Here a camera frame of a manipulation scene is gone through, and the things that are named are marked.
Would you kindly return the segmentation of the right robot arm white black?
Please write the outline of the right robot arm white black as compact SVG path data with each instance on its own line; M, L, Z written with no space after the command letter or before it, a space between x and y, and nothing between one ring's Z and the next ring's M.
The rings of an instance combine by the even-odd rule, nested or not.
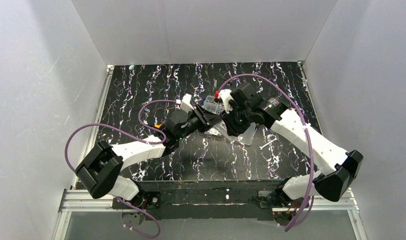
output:
M291 201L310 196L322 196L338 202L357 177L364 156L358 150L347 151L332 143L302 119L288 100L281 96L264 98L249 84L234 90L220 90L216 98L224 105L220 116L228 136L237 137L252 124L269 128L287 139L308 157L313 158L317 171L291 177L278 185L275 198Z

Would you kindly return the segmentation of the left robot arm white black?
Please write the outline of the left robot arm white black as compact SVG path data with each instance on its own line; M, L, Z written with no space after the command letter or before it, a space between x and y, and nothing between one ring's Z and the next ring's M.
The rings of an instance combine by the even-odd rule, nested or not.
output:
M140 191L130 178L121 171L134 164L158 159L174 152L182 139L198 131L201 133L220 123L222 118L199 105L190 111L175 110L158 130L140 141L109 145L98 142L74 170L93 199L106 195L132 200Z

